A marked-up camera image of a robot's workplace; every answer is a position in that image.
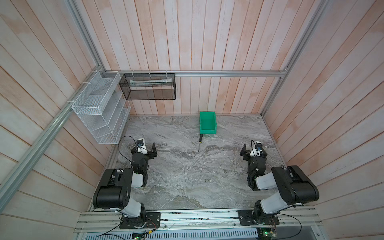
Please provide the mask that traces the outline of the black handled screwdriver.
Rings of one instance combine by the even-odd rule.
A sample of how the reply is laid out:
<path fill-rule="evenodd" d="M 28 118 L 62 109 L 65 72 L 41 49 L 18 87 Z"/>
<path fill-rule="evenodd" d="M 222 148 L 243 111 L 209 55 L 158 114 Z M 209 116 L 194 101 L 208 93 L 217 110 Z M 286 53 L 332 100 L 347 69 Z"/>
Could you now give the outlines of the black handled screwdriver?
<path fill-rule="evenodd" d="M 200 136 L 199 136 L 198 152 L 200 152 L 200 149 L 201 149 L 201 143 L 202 143 L 203 136 L 204 136 L 204 134 L 200 134 Z"/>

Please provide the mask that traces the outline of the green plastic bin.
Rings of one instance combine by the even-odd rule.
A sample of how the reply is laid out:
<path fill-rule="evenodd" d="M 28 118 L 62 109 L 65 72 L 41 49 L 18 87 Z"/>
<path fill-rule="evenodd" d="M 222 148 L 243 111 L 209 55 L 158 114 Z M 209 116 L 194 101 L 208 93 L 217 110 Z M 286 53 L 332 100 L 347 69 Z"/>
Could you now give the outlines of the green plastic bin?
<path fill-rule="evenodd" d="M 217 133 L 217 120 L 215 112 L 200 112 L 200 134 L 215 135 Z"/>

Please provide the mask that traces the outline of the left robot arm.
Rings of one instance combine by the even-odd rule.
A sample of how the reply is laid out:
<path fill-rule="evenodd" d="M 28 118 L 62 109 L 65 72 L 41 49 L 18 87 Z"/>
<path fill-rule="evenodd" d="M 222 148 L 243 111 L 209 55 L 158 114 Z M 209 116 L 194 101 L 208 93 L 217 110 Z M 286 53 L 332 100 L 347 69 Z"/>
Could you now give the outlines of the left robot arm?
<path fill-rule="evenodd" d="M 139 139 L 131 150 L 132 160 L 129 169 L 106 169 L 93 196 L 93 206 L 103 210 L 115 210 L 122 214 L 121 229 L 148 226 L 146 209 L 143 203 L 131 197 L 132 188 L 145 187 L 148 181 L 149 160 L 158 156 L 156 145 L 146 149 L 145 140 Z"/>

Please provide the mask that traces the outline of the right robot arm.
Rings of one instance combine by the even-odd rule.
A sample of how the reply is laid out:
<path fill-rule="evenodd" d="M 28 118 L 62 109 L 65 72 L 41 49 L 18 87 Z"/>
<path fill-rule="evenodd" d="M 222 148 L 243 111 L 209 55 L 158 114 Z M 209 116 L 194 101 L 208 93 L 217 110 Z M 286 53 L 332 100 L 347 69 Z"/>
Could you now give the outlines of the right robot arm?
<path fill-rule="evenodd" d="M 267 170 L 267 152 L 262 143 L 251 142 L 251 150 L 243 146 L 240 156 L 247 161 L 247 181 L 253 191 L 277 189 L 272 196 L 256 201 L 252 210 L 239 210 L 240 225 L 278 225 L 280 211 L 316 202 L 320 193 L 316 185 L 298 166 L 273 167 Z"/>

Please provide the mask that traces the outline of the black mesh basket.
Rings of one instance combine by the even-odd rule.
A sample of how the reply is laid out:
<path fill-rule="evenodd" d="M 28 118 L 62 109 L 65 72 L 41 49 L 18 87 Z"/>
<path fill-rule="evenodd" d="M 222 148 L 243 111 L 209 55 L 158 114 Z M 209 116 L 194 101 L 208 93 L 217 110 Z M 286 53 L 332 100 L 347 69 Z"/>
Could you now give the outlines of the black mesh basket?
<path fill-rule="evenodd" d="M 174 74 L 123 74 L 119 86 L 128 101 L 176 99 Z"/>

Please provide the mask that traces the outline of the white vent grille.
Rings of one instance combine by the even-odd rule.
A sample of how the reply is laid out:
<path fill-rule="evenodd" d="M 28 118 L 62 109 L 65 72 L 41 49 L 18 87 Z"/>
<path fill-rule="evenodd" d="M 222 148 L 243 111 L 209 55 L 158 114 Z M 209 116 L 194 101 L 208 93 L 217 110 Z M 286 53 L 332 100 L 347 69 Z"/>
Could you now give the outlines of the white vent grille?
<path fill-rule="evenodd" d="M 256 240 L 257 229 L 206 229 L 206 230 L 165 230 L 154 231 L 140 237 L 143 231 L 116 233 L 88 233 L 85 240 Z"/>

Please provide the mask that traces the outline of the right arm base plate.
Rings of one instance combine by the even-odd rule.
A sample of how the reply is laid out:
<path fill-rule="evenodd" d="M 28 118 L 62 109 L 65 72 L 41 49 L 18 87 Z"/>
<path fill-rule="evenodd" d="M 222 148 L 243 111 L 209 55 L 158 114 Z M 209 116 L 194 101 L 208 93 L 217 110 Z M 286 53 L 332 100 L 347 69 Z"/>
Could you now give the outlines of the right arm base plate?
<path fill-rule="evenodd" d="M 276 214 L 265 214 L 255 210 L 238 210 L 238 217 L 241 226 L 256 225 L 279 225 L 280 221 Z"/>

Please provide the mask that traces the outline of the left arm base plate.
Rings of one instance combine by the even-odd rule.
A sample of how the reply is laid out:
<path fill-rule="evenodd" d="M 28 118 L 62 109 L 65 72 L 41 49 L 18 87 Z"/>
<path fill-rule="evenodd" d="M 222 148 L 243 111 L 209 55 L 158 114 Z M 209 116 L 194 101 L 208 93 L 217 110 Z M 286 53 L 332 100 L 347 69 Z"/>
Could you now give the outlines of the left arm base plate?
<path fill-rule="evenodd" d="M 145 230 L 157 229 L 160 227 L 161 213 L 160 212 L 142 212 L 139 217 L 128 218 L 123 217 L 122 223 L 119 226 L 122 230 Z"/>

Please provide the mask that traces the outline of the horizontal aluminium wall rail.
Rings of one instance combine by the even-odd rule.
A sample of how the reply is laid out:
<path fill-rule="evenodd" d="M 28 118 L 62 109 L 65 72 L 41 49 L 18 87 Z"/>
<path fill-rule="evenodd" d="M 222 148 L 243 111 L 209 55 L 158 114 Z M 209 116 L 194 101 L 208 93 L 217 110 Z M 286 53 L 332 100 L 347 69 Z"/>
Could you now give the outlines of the horizontal aluminium wall rail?
<path fill-rule="evenodd" d="M 281 78 L 286 71 L 117 71 L 120 74 L 174 74 L 175 77 L 273 77 Z"/>

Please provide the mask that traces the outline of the aluminium front rail frame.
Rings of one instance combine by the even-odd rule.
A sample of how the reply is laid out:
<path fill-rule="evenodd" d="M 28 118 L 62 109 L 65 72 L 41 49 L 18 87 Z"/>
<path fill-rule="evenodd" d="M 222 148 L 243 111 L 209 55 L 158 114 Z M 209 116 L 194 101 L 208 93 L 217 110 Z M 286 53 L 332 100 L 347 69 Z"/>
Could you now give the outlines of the aluminium front rail frame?
<path fill-rule="evenodd" d="M 160 227 L 145 230 L 122 230 L 122 216 L 113 211 L 81 213 L 74 230 L 74 240 L 84 240 L 88 233 L 116 233 L 143 231 L 140 237 L 154 231 L 165 230 L 206 230 L 206 229 L 257 229 L 262 239 L 278 240 L 327 240 L 322 221 L 315 208 L 296 207 L 278 214 L 279 225 L 241 226 L 237 211 L 240 209 L 197 209 L 197 210 L 154 210 L 160 212 Z"/>

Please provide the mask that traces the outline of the left wall aluminium rail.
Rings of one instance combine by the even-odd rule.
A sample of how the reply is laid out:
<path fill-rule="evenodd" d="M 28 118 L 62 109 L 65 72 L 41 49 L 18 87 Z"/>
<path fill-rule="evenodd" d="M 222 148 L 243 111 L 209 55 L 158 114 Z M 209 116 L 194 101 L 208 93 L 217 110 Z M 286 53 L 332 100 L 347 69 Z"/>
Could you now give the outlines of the left wall aluminium rail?
<path fill-rule="evenodd" d="M 50 122 L 48 127 L 39 135 L 37 140 L 26 151 L 20 161 L 14 166 L 11 172 L 1 183 L 1 212 L 4 211 L 8 203 L 16 194 L 17 190 L 56 138 L 64 124 L 68 121 L 73 112 L 72 106 L 80 96 L 81 92 L 86 88 L 86 85 L 89 84 L 89 81 L 96 75 L 96 73 L 102 69 L 103 67 L 100 65 L 92 69 L 85 81 L 80 84 L 80 87 L 75 91 L 60 112 Z"/>

